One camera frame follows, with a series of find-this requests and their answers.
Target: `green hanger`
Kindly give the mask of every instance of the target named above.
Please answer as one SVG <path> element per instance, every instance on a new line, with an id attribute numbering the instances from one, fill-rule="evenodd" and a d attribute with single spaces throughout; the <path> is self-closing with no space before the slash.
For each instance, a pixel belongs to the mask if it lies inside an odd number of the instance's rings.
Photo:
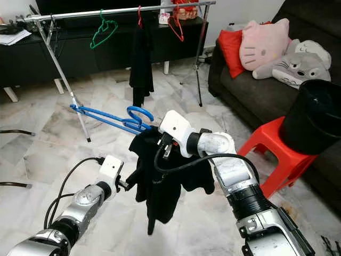
<path id="1" fill-rule="evenodd" d="M 90 42 L 90 49 L 92 49 L 92 50 L 95 49 L 97 46 L 101 45 L 102 43 L 104 43 L 106 40 L 108 40 L 109 37 L 112 36 L 116 32 L 116 30 L 118 28 L 117 22 L 115 22 L 114 20 L 106 20 L 102 16 L 102 11 L 103 11 L 103 9 L 101 9 L 101 12 L 100 12 L 100 17 L 102 19 L 102 25 L 98 28 L 98 30 L 96 31 L 96 33 L 92 37 L 92 41 Z M 99 41 L 98 43 L 95 43 L 96 37 L 99 36 L 101 33 L 107 31 L 110 28 L 109 24 L 114 26 L 112 32 L 105 39 L 103 39 L 102 41 Z"/>

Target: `black clothing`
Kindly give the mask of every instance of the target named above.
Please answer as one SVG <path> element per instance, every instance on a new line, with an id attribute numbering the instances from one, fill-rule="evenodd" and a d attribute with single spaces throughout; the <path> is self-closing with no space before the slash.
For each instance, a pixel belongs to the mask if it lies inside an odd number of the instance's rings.
<path id="1" fill-rule="evenodd" d="M 187 191 L 199 187 L 203 188 L 206 194 L 214 191 L 214 179 L 208 161 L 168 175 L 155 170 L 153 161 L 160 137 L 157 127 L 153 126 L 151 130 L 137 135 L 129 147 L 130 151 L 138 154 L 139 159 L 136 171 L 128 177 L 126 182 L 130 185 L 137 184 L 137 202 L 147 200 L 148 235 L 151 235 L 154 230 L 155 220 L 167 223 L 172 218 L 180 197 L 181 185 Z M 158 164 L 161 168 L 170 169 L 196 159 L 198 157 L 181 156 L 179 150 L 176 150 L 173 145 L 168 160 L 161 157 Z"/>
<path id="2" fill-rule="evenodd" d="M 150 52 L 153 49 L 148 26 L 137 26 L 132 48 L 129 85 L 133 88 L 133 105 L 140 107 L 144 97 L 154 91 Z"/>

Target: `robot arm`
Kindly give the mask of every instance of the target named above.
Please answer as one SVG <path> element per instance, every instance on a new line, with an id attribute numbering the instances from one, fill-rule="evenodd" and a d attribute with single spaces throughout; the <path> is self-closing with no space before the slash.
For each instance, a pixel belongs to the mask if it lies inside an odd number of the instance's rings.
<path id="1" fill-rule="evenodd" d="M 184 157 L 236 153 L 230 135 L 222 132 L 195 133 L 189 122 L 173 110 L 164 117 L 159 132 L 170 135 L 179 144 Z M 245 239 L 242 247 L 245 256 L 315 255 L 286 211 L 264 197 L 257 174 L 245 161 L 219 157 L 212 158 L 211 162 L 237 219 L 240 235 Z"/>
<path id="2" fill-rule="evenodd" d="M 74 194 L 71 204 L 49 226 L 17 244 L 7 256 L 68 256 L 103 202 L 116 190 L 123 162 L 107 156 L 98 181 Z"/>

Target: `clothes rack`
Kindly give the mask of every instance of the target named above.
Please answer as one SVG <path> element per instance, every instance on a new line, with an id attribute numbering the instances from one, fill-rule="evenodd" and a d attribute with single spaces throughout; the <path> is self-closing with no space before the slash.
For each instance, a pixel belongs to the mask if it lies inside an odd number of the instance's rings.
<path id="1" fill-rule="evenodd" d="M 153 11 L 153 10 L 160 10 L 160 9 L 173 9 L 175 7 L 189 7 L 189 6 L 205 6 L 205 12 L 204 12 L 204 17 L 203 17 L 203 22 L 202 22 L 202 27 L 201 27 L 201 33 L 200 33 L 200 38 L 199 38 L 199 43 L 198 43 L 198 48 L 197 48 L 197 55 L 196 55 L 196 61 L 194 65 L 197 65 L 198 60 L 199 60 L 199 54 L 200 54 L 200 49 L 202 47 L 202 44 L 204 43 L 204 34 L 205 34 L 205 28 L 206 28 L 206 23 L 207 23 L 207 17 L 208 17 L 208 11 L 209 7 L 212 4 L 215 4 L 216 1 L 204 1 L 204 2 L 199 2 L 199 3 L 188 3 L 188 4 L 170 4 L 170 5 L 157 5 L 157 6 L 143 6 L 143 7 L 133 7 L 133 8 L 124 8 L 124 9 L 112 9 L 112 10 L 98 10 L 98 11 L 88 11 L 88 12 L 74 12 L 74 13 L 63 13 L 63 14 L 51 14 L 51 15 L 32 15 L 29 18 L 25 18 L 25 22 L 34 22 L 35 25 L 37 26 L 39 33 L 45 43 L 45 46 L 58 70 L 58 73 L 60 74 L 61 79 L 64 82 L 65 87 L 70 93 L 71 99 L 72 99 L 72 104 L 75 105 L 76 107 L 83 106 L 79 100 L 77 99 L 76 95 L 72 91 L 69 82 L 67 78 L 65 77 L 65 74 L 58 62 L 57 57 L 54 55 L 54 52 L 51 48 L 50 42 L 51 42 L 51 37 L 53 34 L 53 29 L 55 26 L 55 20 L 60 20 L 60 19 L 65 19 L 65 18 L 75 18 L 75 17 L 93 17 L 100 15 L 106 15 L 106 14 L 116 14 L 116 13 L 128 13 L 128 12 L 137 12 L 137 11 Z M 48 29 L 48 33 L 46 34 L 42 22 L 45 21 L 50 21 L 50 27 Z M 199 98 L 199 105 L 202 106 L 202 101 L 201 101 L 201 92 L 200 92 L 200 84 L 199 80 L 198 82 L 198 98 Z M 77 112 L 80 124 L 82 126 L 82 129 L 85 133 L 85 137 L 87 141 L 90 140 L 90 135 L 85 127 L 85 123 L 82 119 L 82 114 L 80 112 Z"/>

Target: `metal pole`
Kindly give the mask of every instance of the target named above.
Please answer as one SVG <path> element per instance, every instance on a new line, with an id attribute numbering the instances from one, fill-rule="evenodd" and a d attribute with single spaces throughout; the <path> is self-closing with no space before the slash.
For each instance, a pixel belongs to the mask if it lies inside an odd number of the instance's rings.
<path id="1" fill-rule="evenodd" d="M 188 4 L 169 4 L 169 5 L 157 5 L 157 6 L 144 6 L 141 7 L 141 11 L 155 11 L 160 9 L 168 9 L 175 7 L 189 7 L 189 6 L 202 6 L 202 5 L 211 5 L 215 4 L 216 1 L 205 1 L 200 3 L 188 3 Z M 64 19 L 64 18 L 75 18 L 75 17 L 89 17 L 89 16 L 98 16 L 100 13 L 105 14 L 115 14 L 115 13 L 125 13 L 125 12 L 137 12 L 139 10 L 138 7 L 134 8 L 124 8 L 124 9 L 111 9 L 111 10 L 98 10 L 98 11 L 89 11 L 89 12 L 73 12 L 73 13 L 63 13 L 63 14 L 52 14 L 52 15 L 33 15 L 30 18 L 25 18 L 26 22 L 29 21 L 43 21 L 43 20 L 51 20 L 51 19 Z"/>
<path id="2" fill-rule="evenodd" d="M 47 50 L 48 50 L 48 52 L 49 52 L 49 54 L 50 54 L 50 56 L 51 56 L 51 58 L 52 58 L 52 60 L 53 60 L 53 62 L 54 62 L 55 67 L 57 68 L 57 70 L 58 70 L 58 72 L 59 72 L 59 74 L 60 74 L 60 77 L 62 78 L 62 80 L 63 80 L 63 82 L 64 82 L 66 88 L 68 89 L 68 91 L 69 91 L 69 93 L 70 93 L 70 96 L 71 96 L 71 98 L 72 98 L 72 103 L 75 104 L 76 106 L 79 106 L 79 102 L 78 102 L 78 100 L 76 99 L 76 97 L 75 97 L 73 91 L 71 90 L 71 87 L 70 87 L 70 85 L 69 85 L 69 82 L 68 82 L 68 80 L 66 79 L 66 77 L 65 77 L 65 75 L 64 75 L 64 72 L 63 72 L 62 68 L 60 67 L 59 62 L 58 62 L 56 56 L 54 55 L 54 52 L 53 52 L 53 50 L 52 50 L 50 44 L 47 43 L 47 38 L 46 38 L 46 35 L 45 35 L 45 33 L 44 33 L 43 27 L 42 27 L 42 25 L 40 24 L 40 21 L 38 21 L 38 20 L 35 21 L 35 24 L 36 24 L 37 28 L 39 29 L 40 35 L 42 36 L 42 39 L 43 39 L 43 41 L 44 41 L 44 43 L 45 43 L 45 45 L 46 45 L 46 48 L 47 48 Z M 90 139 L 89 133 L 88 133 L 86 127 L 85 127 L 85 124 L 84 124 L 84 121 L 83 121 L 83 119 L 82 119 L 82 116 L 81 116 L 80 113 L 77 113 L 77 114 L 78 114 L 78 118 L 79 118 L 80 124 L 81 124 L 81 126 L 82 126 L 82 128 L 83 128 L 83 131 L 84 131 L 84 133 L 85 133 L 85 137 L 86 137 L 87 141 L 90 142 L 91 139 Z"/>
<path id="3" fill-rule="evenodd" d="M 194 64 L 194 67 L 197 73 L 199 106 L 201 107 L 202 107 L 202 100 L 201 100 L 201 90 L 200 90 L 200 82 L 199 82 L 199 64 L 200 64 L 199 55 L 200 55 L 201 46 L 204 43 L 204 35 L 205 35 L 205 29 L 206 29 L 206 24 L 207 24 L 208 11 L 209 11 L 209 5 L 206 5 L 205 12 L 204 12 L 204 20 L 202 21 L 201 33 L 200 33 L 200 38 L 199 38 L 199 43 L 198 43 L 196 63 Z"/>

